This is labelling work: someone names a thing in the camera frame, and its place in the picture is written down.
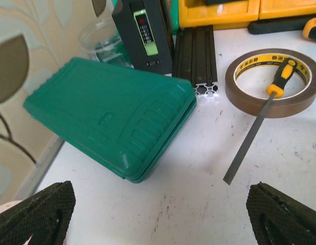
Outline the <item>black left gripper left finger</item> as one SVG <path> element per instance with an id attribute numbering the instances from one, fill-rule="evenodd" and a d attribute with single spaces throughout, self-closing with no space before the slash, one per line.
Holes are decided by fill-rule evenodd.
<path id="1" fill-rule="evenodd" d="M 63 244 L 75 203 L 70 181 L 48 186 L 0 213 L 0 244 Z"/>

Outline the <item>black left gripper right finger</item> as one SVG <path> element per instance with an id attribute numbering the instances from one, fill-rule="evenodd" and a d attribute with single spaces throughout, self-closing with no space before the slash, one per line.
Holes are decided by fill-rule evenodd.
<path id="1" fill-rule="evenodd" d="M 251 185 L 246 207 L 258 244 L 316 244 L 316 211 L 274 187 Z"/>

